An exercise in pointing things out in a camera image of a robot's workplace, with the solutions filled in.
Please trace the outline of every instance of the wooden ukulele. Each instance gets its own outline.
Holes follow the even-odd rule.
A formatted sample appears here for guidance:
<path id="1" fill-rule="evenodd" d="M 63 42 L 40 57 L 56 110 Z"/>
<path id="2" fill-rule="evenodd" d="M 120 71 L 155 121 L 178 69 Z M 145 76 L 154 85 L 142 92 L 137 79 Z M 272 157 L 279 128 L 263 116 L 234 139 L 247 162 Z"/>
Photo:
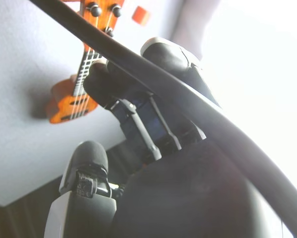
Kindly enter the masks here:
<path id="1" fill-rule="evenodd" d="M 91 0 L 80 1 L 80 12 L 83 18 L 109 36 L 113 36 L 113 28 L 117 17 L 121 15 L 124 0 Z M 91 99 L 83 88 L 83 81 L 89 74 L 93 61 L 101 56 L 87 44 L 77 76 L 55 84 L 52 89 L 52 99 L 46 106 L 46 114 L 50 123 L 61 123 L 84 116 L 93 111 L 98 104 Z"/>

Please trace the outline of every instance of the tuning peg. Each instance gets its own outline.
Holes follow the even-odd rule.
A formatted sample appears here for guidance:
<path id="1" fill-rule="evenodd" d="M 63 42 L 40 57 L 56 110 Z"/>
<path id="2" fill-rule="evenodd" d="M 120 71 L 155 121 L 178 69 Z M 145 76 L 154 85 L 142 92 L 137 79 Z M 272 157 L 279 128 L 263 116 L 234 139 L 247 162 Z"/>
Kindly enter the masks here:
<path id="1" fill-rule="evenodd" d="M 87 6 L 87 9 L 91 12 L 91 15 L 94 17 L 99 17 L 102 13 L 101 7 L 95 2 L 90 2 Z"/>
<path id="2" fill-rule="evenodd" d="M 120 17 L 122 15 L 121 6 L 118 4 L 113 4 L 111 7 L 111 11 L 115 17 Z"/>
<path id="3" fill-rule="evenodd" d="M 104 32 L 109 36 L 113 37 L 113 29 L 111 27 L 109 27 L 108 29 L 105 29 Z"/>

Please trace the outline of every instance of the metal rod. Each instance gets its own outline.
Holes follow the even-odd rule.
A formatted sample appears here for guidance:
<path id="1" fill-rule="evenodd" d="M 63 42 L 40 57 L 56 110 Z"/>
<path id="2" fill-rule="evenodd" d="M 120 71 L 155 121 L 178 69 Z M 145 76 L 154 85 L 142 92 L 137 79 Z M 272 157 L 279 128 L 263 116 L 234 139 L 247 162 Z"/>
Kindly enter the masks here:
<path id="1" fill-rule="evenodd" d="M 221 109 L 161 68 L 129 51 L 88 24 L 59 0 L 31 0 L 57 22 L 119 68 L 176 106 L 256 186 L 297 238 L 297 190 L 269 157 Z"/>

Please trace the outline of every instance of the guitar sound hole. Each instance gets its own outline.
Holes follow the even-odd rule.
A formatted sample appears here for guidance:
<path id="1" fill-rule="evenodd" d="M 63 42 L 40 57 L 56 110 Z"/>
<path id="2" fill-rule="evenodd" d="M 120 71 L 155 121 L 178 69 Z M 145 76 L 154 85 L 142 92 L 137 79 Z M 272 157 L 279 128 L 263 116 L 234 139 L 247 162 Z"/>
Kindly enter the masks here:
<path id="1" fill-rule="evenodd" d="M 87 100 L 87 98 L 77 100 L 77 101 L 73 101 L 73 102 L 70 103 L 70 105 L 78 105 L 78 104 L 84 103 L 86 100 Z"/>
<path id="2" fill-rule="evenodd" d="M 75 118 L 84 116 L 87 112 L 88 112 L 88 110 L 85 110 L 83 113 L 82 112 L 78 112 L 77 113 L 77 116 L 75 116 L 75 114 L 74 114 L 72 119 L 75 119 Z M 71 115 L 68 115 L 68 116 L 62 117 L 60 120 L 70 120 L 70 119 L 71 119 Z"/>

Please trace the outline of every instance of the orange block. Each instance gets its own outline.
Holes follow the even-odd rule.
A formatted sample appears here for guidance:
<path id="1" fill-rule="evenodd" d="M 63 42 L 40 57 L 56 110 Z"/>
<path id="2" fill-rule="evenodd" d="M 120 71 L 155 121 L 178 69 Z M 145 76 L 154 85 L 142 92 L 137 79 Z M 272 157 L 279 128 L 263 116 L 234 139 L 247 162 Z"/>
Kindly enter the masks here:
<path id="1" fill-rule="evenodd" d="M 138 6 L 132 16 L 132 19 L 141 26 L 145 26 L 149 20 L 149 17 L 150 13 L 144 8 Z"/>

